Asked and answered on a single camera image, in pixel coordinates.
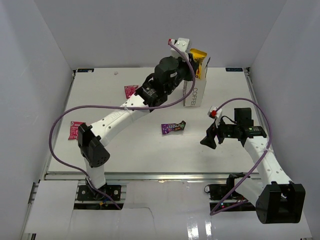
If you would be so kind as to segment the yellow M&M's snack packet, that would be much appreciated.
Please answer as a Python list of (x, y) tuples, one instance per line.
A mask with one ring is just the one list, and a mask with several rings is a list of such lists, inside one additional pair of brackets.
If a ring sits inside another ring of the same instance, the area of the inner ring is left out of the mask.
[(195, 77), (199, 80), (201, 80), (202, 77), (202, 72), (203, 72), (203, 61), (207, 57), (207, 53), (201, 50), (198, 50), (196, 48), (191, 48), (190, 53), (192, 54), (192, 58), (194, 61), (194, 67), (195, 67)]

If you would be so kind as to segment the purple M&M's snack packet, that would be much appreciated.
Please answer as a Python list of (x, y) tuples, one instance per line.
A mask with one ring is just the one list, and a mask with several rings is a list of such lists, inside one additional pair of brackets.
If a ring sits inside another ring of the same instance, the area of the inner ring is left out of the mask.
[(162, 135), (167, 135), (171, 132), (183, 131), (186, 127), (186, 122), (182, 120), (180, 123), (161, 124)]

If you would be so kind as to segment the red snack packet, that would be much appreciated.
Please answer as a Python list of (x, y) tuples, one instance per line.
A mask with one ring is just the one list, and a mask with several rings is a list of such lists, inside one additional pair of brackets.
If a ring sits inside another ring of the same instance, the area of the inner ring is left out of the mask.
[(136, 89), (138, 88), (138, 85), (126, 85), (124, 86), (124, 93), (126, 99), (129, 99), (135, 92)]
[(78, 139), (78, 128), (84, 122), (81, 121), (71, 121), (69, 128), (69, 137), (68, 140), (77, 140)]

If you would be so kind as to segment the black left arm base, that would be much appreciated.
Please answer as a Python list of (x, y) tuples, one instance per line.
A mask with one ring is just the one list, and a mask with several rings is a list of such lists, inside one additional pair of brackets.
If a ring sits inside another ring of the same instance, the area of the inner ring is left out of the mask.
[(105, 184), (98, 191), (94, 190), (88, 184), (82, 184), (78, 186), (77, 201), (110, 201), (110, 199), (105, 196), (109, 195), (114, 201), (119, 201), (121, 199), (122, 186), (121, 185), (108, 185)]

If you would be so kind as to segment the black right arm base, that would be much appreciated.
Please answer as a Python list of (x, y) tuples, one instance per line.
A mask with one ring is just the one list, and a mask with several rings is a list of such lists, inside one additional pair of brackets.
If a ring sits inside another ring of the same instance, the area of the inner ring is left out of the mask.
[(209, 194), (210, 200), (221, 200), (235, 186), (235, 179), (240, 179), (244, 176), (243, 172), (230, 174), (225, 183), (208, 184), (203, 190), (206, 194)]

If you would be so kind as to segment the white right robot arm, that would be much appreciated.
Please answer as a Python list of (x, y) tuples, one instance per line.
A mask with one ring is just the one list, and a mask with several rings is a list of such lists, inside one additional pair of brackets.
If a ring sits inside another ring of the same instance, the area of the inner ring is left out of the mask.
[(228, 197), (236, 200), (243, 196), (255, 207), (262, 224), (297, 224), (301, 220), (306, 190), (294, 183), (280, 166), (268, 147), (265, 130), (254, 125), (251, 108), (235, 108), (234, 120), (223, 121), (222, 110), (212, 106), (208, 116), (214, 121), (206, 130), (201, 145), (216, 149), (225, 139), (236, 139), (251, 157), (262, 184), (254, 182), (249, 174), (230, 174), (222, 201)]

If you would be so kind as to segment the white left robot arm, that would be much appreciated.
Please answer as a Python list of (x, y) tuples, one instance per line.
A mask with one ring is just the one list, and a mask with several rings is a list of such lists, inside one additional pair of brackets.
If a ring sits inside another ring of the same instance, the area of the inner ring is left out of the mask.
[(121, 109), (91, 125), (83, 123), (78, 127), (77, 144), (84, 157), (90, 196), (99, 200), (106, 193), (104, 164), (110, 158), (106, 146), (134, 121), (162, 106), (182, 81), (193, 81), (196, 66), (192, 60), (185, 61), (181, 57), (162, 58)]

